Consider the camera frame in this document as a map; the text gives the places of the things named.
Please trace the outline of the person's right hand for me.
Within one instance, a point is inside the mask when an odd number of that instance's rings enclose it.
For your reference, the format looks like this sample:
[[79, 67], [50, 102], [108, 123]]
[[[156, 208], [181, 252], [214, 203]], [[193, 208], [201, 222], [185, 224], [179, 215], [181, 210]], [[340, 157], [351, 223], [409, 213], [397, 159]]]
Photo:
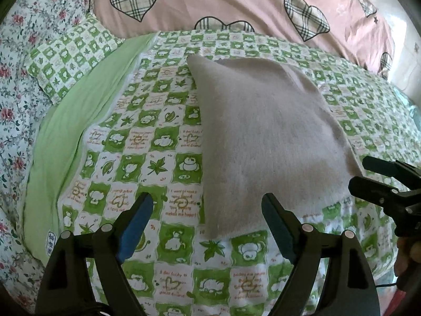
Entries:
[[400, 277], [408, 269], [408, 265], [412, 259], [413, 245], [414, 243], [410, 238], [398, 238], [398, 256], [394, 264], [396, 277]]

